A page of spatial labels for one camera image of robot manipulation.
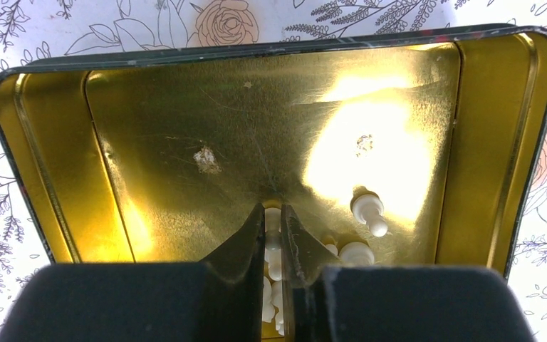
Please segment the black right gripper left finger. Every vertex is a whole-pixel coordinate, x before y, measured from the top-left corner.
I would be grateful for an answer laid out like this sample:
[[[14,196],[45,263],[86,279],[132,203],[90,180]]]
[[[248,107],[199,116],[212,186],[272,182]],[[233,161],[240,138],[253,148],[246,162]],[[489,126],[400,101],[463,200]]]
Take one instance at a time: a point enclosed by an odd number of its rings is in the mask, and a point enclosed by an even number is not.
[[[0,341],[259,341],[265,211],[193,262],[54,264],[24,287]]]

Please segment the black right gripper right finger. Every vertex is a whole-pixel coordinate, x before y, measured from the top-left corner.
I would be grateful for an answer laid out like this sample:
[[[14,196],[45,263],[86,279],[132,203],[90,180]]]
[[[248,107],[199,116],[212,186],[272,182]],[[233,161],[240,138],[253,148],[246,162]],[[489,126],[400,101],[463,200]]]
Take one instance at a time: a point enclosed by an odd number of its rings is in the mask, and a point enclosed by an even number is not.
[[[462,266],[346,266],[281,209],[288,341],[532,341],[496,271]]]

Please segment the gold metal tin box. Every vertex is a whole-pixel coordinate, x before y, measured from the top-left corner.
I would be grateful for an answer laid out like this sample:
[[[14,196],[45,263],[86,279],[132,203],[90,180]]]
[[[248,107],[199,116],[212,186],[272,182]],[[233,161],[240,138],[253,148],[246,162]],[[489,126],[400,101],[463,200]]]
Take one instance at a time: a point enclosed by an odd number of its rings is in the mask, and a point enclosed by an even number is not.
[[[487,24],[50,58],[0,73],[0,136],[54,264],[199,261],[291,206],[340,262],[505,280],[547,126],[547,28]],[[351,212],[377,195],[389,229]],[[261,339],[286,339],[265,260]]]

